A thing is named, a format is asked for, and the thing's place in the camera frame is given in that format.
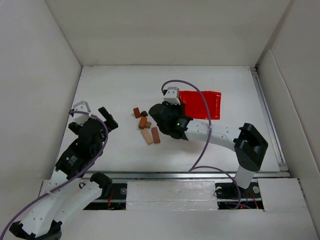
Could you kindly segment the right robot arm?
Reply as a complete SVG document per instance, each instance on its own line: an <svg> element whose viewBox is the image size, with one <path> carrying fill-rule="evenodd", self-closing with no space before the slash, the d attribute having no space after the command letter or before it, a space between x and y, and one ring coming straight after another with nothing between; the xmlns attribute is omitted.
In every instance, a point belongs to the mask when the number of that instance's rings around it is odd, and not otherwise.
<svg viewBox="0 0 320 240"><path fill-rule="evenodd" d="M201 141L235 152L239 167L234 180L242 189L250 186L255 173L261 169L269 144L250 123L242 127L210 125L187 116L184 107L166 101L152 106L148 114L161 133L174 139Z"/></svg>

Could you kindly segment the orange arch wood block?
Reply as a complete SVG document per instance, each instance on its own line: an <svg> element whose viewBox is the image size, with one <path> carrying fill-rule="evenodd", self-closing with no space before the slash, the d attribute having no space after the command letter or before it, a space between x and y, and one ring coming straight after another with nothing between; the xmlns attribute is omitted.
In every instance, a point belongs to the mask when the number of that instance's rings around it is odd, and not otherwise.
<svg viewBox="0 0 320 240"><path fill-rule="evenodd" d="M143 129L145 128L145 126L146 126L146 123L147 123L147 117L142 116L142 117L140 118L139 123L138 123L138 128L141 129L141 130L143 130Z"/></svg>

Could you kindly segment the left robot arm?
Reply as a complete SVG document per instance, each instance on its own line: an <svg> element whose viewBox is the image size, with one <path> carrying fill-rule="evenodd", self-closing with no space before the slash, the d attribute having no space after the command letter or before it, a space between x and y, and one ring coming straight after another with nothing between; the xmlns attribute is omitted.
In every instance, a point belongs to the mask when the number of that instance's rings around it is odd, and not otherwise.
<svg viewBox="0 0 320 240"><path fill-rule="evenodd" d="M8 223L6 229L23 240L58 240L66 223L93 200L107 196L112 179L96 172L74 196L72 190L103 154L109 133L118 123L104 108L98 109L101 120L82 103L69 111L73 122L68 128L77 138L61 154L55 164L46 192L29 203Z"/></svg>

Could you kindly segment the tan cube wood block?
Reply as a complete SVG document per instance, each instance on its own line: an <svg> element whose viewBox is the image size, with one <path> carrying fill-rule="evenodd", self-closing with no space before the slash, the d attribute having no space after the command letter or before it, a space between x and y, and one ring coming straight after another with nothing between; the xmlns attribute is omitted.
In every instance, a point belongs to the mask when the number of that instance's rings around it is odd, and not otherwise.
<svg viewBox="0 0 320 240"><path fill-rule="evenodd" d="M145 128L150 129L151 126L152 126L152 123L151 123L151 122L149 122L149 121L146 121L146 122L145 122L145 125L144 125Z"/></svg>

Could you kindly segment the reddish long wood block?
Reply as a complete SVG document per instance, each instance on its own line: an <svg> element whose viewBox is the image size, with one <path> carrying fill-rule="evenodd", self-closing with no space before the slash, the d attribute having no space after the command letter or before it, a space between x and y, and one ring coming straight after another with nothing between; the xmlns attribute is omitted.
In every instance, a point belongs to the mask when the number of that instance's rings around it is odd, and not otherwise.
<svg viewBox="0 0 320 240"><path fill-rule="evenodd" d="M154 144L159 144L161 142L161 140L160 140L160 135L159 135L159 132L158 132L158 128L157 127L152 127L151 128L151 133L152 133Z"/></svg>

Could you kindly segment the light long wood block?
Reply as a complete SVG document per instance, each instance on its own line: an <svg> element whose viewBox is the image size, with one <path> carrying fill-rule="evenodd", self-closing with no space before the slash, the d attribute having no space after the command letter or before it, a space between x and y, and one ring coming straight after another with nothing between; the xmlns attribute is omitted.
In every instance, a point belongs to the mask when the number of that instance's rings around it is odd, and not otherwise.
<svg viewBox="0 0 320 240"><path fill-rule="evenodd" d="M142 129L141 133L142 133L142 135L143 135L143 137L144 137L144 139L145 139L145 141L146 141L146 143L148 145L154 143L153 137L150 135L150 133L149 133L147 128Z"/></svg>

